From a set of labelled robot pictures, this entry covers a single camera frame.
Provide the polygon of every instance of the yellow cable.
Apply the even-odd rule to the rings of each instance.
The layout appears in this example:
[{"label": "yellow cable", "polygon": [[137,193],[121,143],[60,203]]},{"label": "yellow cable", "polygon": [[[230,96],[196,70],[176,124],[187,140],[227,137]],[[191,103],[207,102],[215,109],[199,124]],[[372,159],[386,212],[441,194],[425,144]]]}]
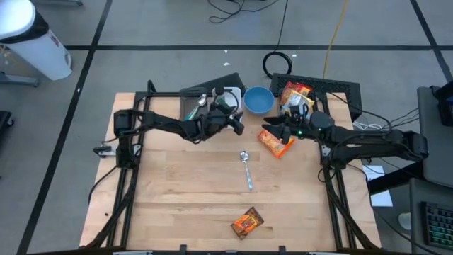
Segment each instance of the yellow cable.
[{"label": "yellow cable", "polygon": [[326,77],[326,70],[327,70],[327,64],[328,64],[328,54],[331,52],[333,41],[335,40],[335,37],[337,36],[338,29],[340,28],[340,25],[343,22],[343,16],[345,15],[345,11],[346,11],[346,6],[347,5],[348,5],[348,0],[345,0],[345,4],[343,5],[343,10],[341,11],[340,20],[338,21],[337,27],[335,28],[335,32],[333,33],[331,44],[328,46],[328,49],[327,49],[326,60],[324,61],[323,79],[324,79],[324,77]]}]

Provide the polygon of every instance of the snack bag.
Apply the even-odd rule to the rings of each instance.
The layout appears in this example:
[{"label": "snack bag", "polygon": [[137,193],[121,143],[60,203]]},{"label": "snack bag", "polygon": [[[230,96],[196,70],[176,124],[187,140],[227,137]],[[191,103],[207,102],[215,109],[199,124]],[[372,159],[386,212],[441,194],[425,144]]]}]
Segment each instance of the snack bag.
[{"label": "snack bag", "polygon": [[252,232],[257,226],[264,223],[264,220],[254,207],[247,210],[245,215],[242,215],[239,220],[231,224],[234,232],[242,240],[247,237],[247,234]]},{"label": "snack bag", "polygon": [[294,89],[285,89],[280,97],[280,105],[284,106],[288,104],[289,99],[292,96],[302,96],[299,92],[295,91]]},{"label": "snack bag", "polygon": [[295,139],[291,137],[288,144],[285,145],[267,130],[263,130],[259,134],[258,139],[263,142],[277,158],[281,158],[291,147],[292,143],[295,142]]},{"label": "snack bag", "polygon": [[307,96],[310,91],[313,91],[312,88],[305,84],[301,84],[299,82],[292,83],[290,81],[286,84],[285,89],[294,89],[295,91],[301,93],[304,96]]}]

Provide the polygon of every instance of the keyboard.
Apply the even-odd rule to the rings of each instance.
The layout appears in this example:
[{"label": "keyboard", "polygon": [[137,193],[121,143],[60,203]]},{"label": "keyboard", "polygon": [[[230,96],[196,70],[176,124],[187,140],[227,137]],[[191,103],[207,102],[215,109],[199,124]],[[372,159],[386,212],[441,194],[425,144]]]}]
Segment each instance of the keyboard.
[{"label": "keyboard", "polygon": [[453,208],[422,202],[425,244],[453,251]]}]

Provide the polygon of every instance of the black cable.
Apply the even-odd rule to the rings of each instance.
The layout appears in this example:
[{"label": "black cable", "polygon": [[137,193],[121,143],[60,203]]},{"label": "black cable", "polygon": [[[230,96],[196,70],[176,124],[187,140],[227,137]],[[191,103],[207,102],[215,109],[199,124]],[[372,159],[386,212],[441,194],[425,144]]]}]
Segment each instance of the black cable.
[{"label": "black cable", "polygon": [[386,162],[387,164],[389,164],[389,165],[391,165],[392,167],[396,168],[397,171],[398,171],[398,170],[402,170],[402,172],[404,172],[404,173],[406,173],[406,174],[412,176],[413,178],[417,178],[417,179],[418,179],[418,177],[417,177],[415,174],[412,174],[411,172],[406,171],[406,170],[402,169],[401,167],[397,167],[397,166],[395,166],[394,164],[388,162],[388,161],[385,160],[385,159],[382,159],[382,158],[380,158],[380,159],[381,159],[383,162]]},{"label": "black cable", "polygon": [[363,169],[360,169],[360,168],[358,168],[358,167],[356,167],[356,166],[353,166],[352,164],[348,164],[348,166],[352,166],[352,167],[354,167],[355,169],[357,169],[357,170],[359,170],[360,172],[362,172],[362,174],[365,176],[365,181],[368,181],[367,173],[365,173],[365,171],[363,171]]},{"label": "black cable", "polygon": [[399,126],[402,126],[402,125],[405,125],[405,124],[409,124],[409,123],[412,123],[412,122],[414,122],[414,121],[416,121],[418,119],[420,119],[420,118],[415,118],[413,120],[409,120],[409,121],[406,121],[404,123],[399,123],[398,125],[395,125],[394,127],[399,127]]},{"label": "black cable", "polygon": [[219,10],[219,11],[221,11],[221,12],[223,12],[223,13],[229,14],[226,18],[217,17],[217,16],[210,16],[210,17],[208,18],[208,20],[210,21],[210,23],[219,24],[219,23],[222,23],[222,22],[228,20],[229,18],[231,18],[232,16],[238,14],[239,12],[241,12],[242,6],[243,6],[243,4],[246,2],[246,0],[243,0],[243,1],[242,1],[242,4],[240,4],[240,3],[236,2],[236,1],[230,1],[231,3],[235,3],[236,5],[239,6],[239,9],[238,9],[237,11],[233,12],[233,13],[230,13],[230,12],[228,12],[228,11],[225,11],[225,10],[220,9],[219,7],[215,6],[215,5],[211,2],[211,0],[207,0],[207,2],[208,2],[212,7],[216,8],[217,10]]},{"label": "black cable", "polygon": [[[326,181],[321,180],[321,177],[319,176],[319,174],[320,174],[322,171],[323,171],[323,168],[319,169],[319,172],[318,172],[318,181],[320,181],[321,183],[325,183]],[[336,172],[334,171],[333,174],[332,174],[331,177],[330,177],[330,180],[332,180],[333,177],[335,177],[335,174],[336,174]]]},{"label": "black cable", "polygon": [[306,103],[304,103],[304,105],[302,106],[302,121],[299,121],[299,128],[302,126],[302,123],[305,123],[305,120],[306,120],[306,117],[308,116],[308,114],[309,114],[309,106]]},{"label": "black cable", "polygon": [[275,47],[275,49],[272,51],[272,52],[269,52],[268,54],[266,54],[266,56],[264,56],[263,58],[263,71],[266,73],[266,75],[272,79],[272,74],[269,73],[268,69],[266,68],[266,62],[268,61],[268,58],[272,55],[277,55],[277,56],[280,56],[282,57],[286,63],[288,64],[288,70],[286,71],[286,74],[291,74],[291,71],[292,71],[292,61],[291,59],[288,57],[288,55],[286,55],[285,53],[281,53],[281,52],[278,52],[278,47],[280,46],[280,40],[282,39],[282,32],[283,32],[283,25],[285,24],[285,17],[286,17],[286,10],[287,10],[287,7],[288,7],[288,0],[286,0],[286,4],[285,4],[285,11],[283,12],[283,19],[282,19],[282,26],[280,27],[280,35],[278,36],[278,42],[277,42],[277,46]]},{"label": "black cable", "polygon": [[400,145],[402,147],[404,147],[408,152],[409,154],[411,154],[412,156],[414,156],[415,158],[417,158],[418,160],[422,160],[423,157],[420,156],[420,155],[417,155],[416,153],[414,153],[413,151],[411,151],[411,149],[409,149],[409,147],[405,144],[402,144],[402,143],[396,143],[395,145]]},{"label": "black cable", "polygon": [[106,174],[104,174],[97,182],[94,183],[93,187],[91,187],[90,193],[88,194],[88,204],[90,204],[91,201],[91,195],[93,195],[94,189],[99,185],[101,181],[103,181],[107,176],[109,176],[113,171],[117,168],[117,166],[114,166],[110,171],[108,171]]},{"label": "black cable", "polygon": [[397,120],[400,120],[400,119],[402,119],[402,118],[405,118],[405,117],[409,116],[411,113],[413,113],[413,112],[416,111],[416,110],[418,110],[418,108],[415,108],[415,109],[411,110],[410,112],[408,112],[407,114],[405,114],[405,115],[403,115],[403,116],[401,116],[401,117],[399,117],[399,118],[396,118],[396,119],[392,120],[390,123],[394,123],[394,122],[397,121]]},{"label": "black cable", "polygon": [[[167,124],[168,124],[168,123],[162,123],[162,124],[157,125],[156,127],[153,127],[153,128],[151,128],[151,129],[159,128],[159,127],[162,127],[162,126],[167,125]],[[115,141],[115,140],[118,140],[118,139],[124,138],[124,137],[131,137],[131,136],[135,136],[135,135],[140,135],[140,134],[142,134],[143,132],[146,132],[146,131],[148,131],[148,130],[139,130],[139,129],[135,128],[135,129],[133,129],[133,130],[130,130],[130,132],[131,132],[130,134],[127,134],[127,135],[120,135],[120,136],[114,137],[114,138],[112,138],[112,139],[110,139],[110,140],[101,141],[101,144],[102,144],[102,145],[107,145],[107,143],[109,143],[109,142],[113,142],[113,141]]]},{"label": "black cable", "polygon": [[343,100],[340,96],[335,95],[334,93],[331,93],[331,92],[327,92],[327,93],[329,93],[330,95],[335,96],[336,98],[340,99],[343,103],[345,103],[345,104],[347,104],[348,106],[354,108],[355,110],[362,111],[363,113],[368,113],[368,114],[370,114],[370,115],[373,115],[374,117],[378,117],[378,118],[382,119],[383,121],[387,122],[387,125],[389,126],[389,130],[387,131],[387,134],[390,133],[390,131],[391,131],[391,129],[392,129],[393,126],[391,125],[391,122],[390,122],[389,120],[387,120],[386,118],[384,118],[384,117],[382,117],[382,116],[380,116],[380,115],[377,115],[376,113],[371,113],[371,112],[369,112],[369,111],[362,110],[362,109],[360,109],[360,108],[358,108],[358,107],[355,107],[355,106],[353,106],[352,104],[348,103],[347,101]]},{"label": "black cable", "polygon": [[243,1],[242,1],[242,4],[240,4],[240,3],[237,2],[236,0],[228,0],[228,1],[231,2],[231,3],[235,3],[235,4],[239,7],[239,8],[237,9],[237,11],[235,11],[235,12],[228,12],[228,11],[225,11],[225,10],[221,9],[220,7],[214,5],[214,4],[211,2],[211,0],[207,0],[207,3],[208,3],[210,6],[216,8],[217,10],[221,11],[222,13],[228,14],[228,16],[225,17],[225,18],[218,17],[218,16],[210,16],[210,17],[208,18],[208,20],[210,21],[210,23],[214,23],[214,24],[222,23],[222,22],[227,21],[228,19],[230,19],[232,16],[235,16],[235,15],[239,14],[239,13],[242,12],[242,11],[247,11],[247,12],[251,12],[251,13],[255,13],[255,12],[258,12],[258,11],[262,11],[262,10],[266,9],[267,7],[272,6],[273,4],[277,3],[279,0],[275,0],[274,2],[268,4],[267,6],[264,6],[264,7],[262,7],[262,8],[259,8],[259,9],[257,9],[257,10],[243,10],[242,8],[243,8],[243,5],[246,3],[246,0],[243,0]]},{"label": "black cable", "polygon": [[233,110],[233,113],[232,113],[232,114],[235,114],[238,111],[238,109],[239,109],[238,97],[230,89],[226,89],[225,92],[230,93],[234,97],[234,100],[236,101],[236,107],[235,107],[235,109]]},{"label": "black cable", "polygon": [[367,165],[365,165],[365,164],[363,164],[363,166],[366,167],[366,168],[368,168],[368,170],[372,171],[373,173],[381,174],[381,175],[386,175],[386,173],[379,173],[378,171],[373,170],[371,167],[369,167],[369,166],[367,166]]}]

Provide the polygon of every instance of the white trash can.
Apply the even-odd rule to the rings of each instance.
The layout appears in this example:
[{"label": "white trash can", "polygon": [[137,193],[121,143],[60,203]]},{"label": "white trash can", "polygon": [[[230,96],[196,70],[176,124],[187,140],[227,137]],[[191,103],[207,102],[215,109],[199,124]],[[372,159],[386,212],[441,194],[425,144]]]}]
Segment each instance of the white trash can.
[{"label": "white trash can", "polygon": [[0,0],[0,44],[53,81],[72,72],[71,55],[30,0]]}]

